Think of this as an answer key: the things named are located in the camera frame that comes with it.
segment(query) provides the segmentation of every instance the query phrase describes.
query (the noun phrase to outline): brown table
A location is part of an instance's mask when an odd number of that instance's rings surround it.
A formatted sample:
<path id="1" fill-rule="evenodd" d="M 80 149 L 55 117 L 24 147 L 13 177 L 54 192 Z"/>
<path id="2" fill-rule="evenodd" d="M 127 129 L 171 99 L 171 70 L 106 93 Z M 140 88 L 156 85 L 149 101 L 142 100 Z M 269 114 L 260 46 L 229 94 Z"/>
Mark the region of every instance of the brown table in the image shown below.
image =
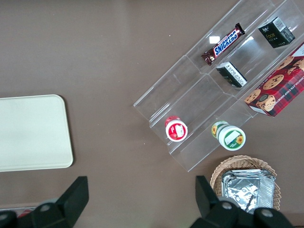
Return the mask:
<path id="1" fill-rule="evenodd" d="M 200 216 L 195 176 L 245 154 L 276 170 L 281 212 L 304 224 L 304 94 L 247 122 L 240 151 L 218 148 L 189 173 L 132 106 L 236 2 L 1 1 L 0 97 L 64 97 L 75 157 L 67 169 L 0 173 L 1 207 L 58 197 L 87 175 L 76 227 L 185 228 Z"/>

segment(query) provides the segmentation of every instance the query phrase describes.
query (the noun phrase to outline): yogurt cup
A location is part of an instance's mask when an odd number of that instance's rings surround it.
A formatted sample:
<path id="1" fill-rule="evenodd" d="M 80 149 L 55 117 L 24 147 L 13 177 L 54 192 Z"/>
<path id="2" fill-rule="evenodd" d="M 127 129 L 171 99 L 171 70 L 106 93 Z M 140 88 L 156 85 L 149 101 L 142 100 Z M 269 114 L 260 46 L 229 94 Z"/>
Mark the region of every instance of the yogurt cup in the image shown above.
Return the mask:
<path id="1" fill-rule="evenodd" d="M 246 141 L 244 131 L 236 126 L 228 124 L 226 121 L 216 122 L 212 126 L 212 135 L 229 151 L 239 150 L 244 146 Z"/>
<path id="2" fill-rule="evenodd" d="M 186 124 L 178 116 L 170 116 L 165 122 L 166 134 L 168 139 L 173 142 L 183 141 L 188 134 Z"/>

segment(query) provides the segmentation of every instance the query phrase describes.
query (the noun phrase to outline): product label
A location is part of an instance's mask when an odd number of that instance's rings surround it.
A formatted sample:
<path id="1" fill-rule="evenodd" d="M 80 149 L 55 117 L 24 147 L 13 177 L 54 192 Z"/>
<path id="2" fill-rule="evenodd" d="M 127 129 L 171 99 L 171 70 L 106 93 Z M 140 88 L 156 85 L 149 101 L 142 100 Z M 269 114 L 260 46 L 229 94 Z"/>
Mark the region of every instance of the product label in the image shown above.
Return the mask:
<path id="1" fill-rule="evenodd" d="M 218 121 L 215 124 L 213 124 L 213 126 L 211 128 L 211 132 L 212 132 L 212 135 L 213 135 L 214 138 L 217 137 L 218 129 L 225 124 L 228 124 L 228 123 L 226 121 Z"/>
<path id="2" fill-rule="evenodd" d="M 238 38 L 237 30 L 233 30 L 228 34 L 215 48 L 214 56 L 217 58 L 223 51 L 225 51 Z"/>
<path id="3" fill-rule="evenodd" d="M 244 86 L 247 83 L 247 80 L 245 80 L 238 71 L 232 68 L 232 66 L 228 65 L 227 70 L 237 80 L 237 82 L 240 83 L 241 86 Z"/>
<path id="4" fill-rule="evenodd" d="M 266 25 L 258 28 L 273 48 L 290 44 L 295 39 L 284 22 L 276 17 Z"/>
<path id="5" fill-rule="evenodd" d="M 231 149 L 240 147 L 244 142 L 244 136 L 241 132 L 233 130 L 225 135 L 225 145 Z"/>
<path id="6" fill-rule="evenodd" d="M 295 87 L 300 84 L 304 80 L 304 76 L 300 78 L 290 89 L 288 89 L 276 102 L 275 104 L 279 103 L 284 97 L 286 97 Z"/>
<path id="7" fill-rule="evenodd" d="M 180 123 L 172 124 L 168 130 L 169 136 L 174 140 L 182 139 L 185 136 L 186 128 Z"/>

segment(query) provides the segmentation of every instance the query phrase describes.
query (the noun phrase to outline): clear acrylic display stand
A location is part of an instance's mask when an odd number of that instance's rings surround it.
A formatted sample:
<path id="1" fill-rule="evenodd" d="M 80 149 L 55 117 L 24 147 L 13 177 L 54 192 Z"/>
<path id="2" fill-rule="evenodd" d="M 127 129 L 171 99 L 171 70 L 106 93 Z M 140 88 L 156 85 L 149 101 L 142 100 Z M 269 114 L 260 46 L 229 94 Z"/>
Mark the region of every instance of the clear acrylic display stand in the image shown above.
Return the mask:
<path id="1" fill-rule="evenodd" d="M 257 113 L 245 104 L 246 96 L 261 83 L 284 58 L 304 41 L 304 15 L 300 0 L 241 0 L 186 55 L 182 56 L 135 104 L 149 121 L 150 128 L 167 144 L 169 153 L 190 171 L 219 142 L 211 127 L 218 120 L 241 127 Z M 294 34 L 291 44 L 272 48 L 258 27 L 275 17 Z M 201 55 L 211 49 L 212 38 L 222 39 L 240 23 L 242 35 L 208 66 Z M 233 88 L 216 70 L 230 61 L 248 80 Z M 165 121 L 176 115 L 188 126 L 182 142 L 172 142 L 165 132 Z"/>

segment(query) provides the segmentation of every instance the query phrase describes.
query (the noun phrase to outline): black box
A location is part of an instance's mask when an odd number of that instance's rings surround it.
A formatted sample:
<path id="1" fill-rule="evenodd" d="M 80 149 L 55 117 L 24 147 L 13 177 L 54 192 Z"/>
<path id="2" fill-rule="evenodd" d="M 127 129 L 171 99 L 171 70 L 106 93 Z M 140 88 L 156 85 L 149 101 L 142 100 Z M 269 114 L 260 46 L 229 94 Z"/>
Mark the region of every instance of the black box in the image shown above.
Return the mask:
<path id="1" fill-rule="evenodd" d="M 258 30 L 260 30 L 273 48 L 290 44 L 295 39 L 294 35 L 279 17 L 263 23 Z"/>
<path id="2" fill-rule="evenodd" d="M 230 62 L 222 63 L 217 66 L 217 71 L 226 79 L 233 87 L 241 88 L 247 80 Z"/>

